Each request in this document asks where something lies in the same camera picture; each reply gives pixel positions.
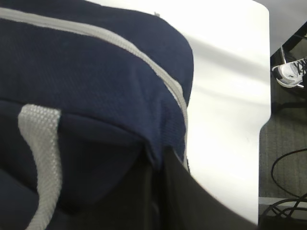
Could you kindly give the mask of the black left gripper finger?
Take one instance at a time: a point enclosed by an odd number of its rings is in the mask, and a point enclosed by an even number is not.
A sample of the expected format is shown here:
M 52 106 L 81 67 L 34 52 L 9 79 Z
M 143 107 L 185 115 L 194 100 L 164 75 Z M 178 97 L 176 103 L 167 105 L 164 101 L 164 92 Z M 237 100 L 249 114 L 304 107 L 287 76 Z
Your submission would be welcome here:
M 256 230 L 256 224 L 221 204 L 184 168 L 172 148 L 163 152 L 163 166 L 145 171 L 145 230 Z

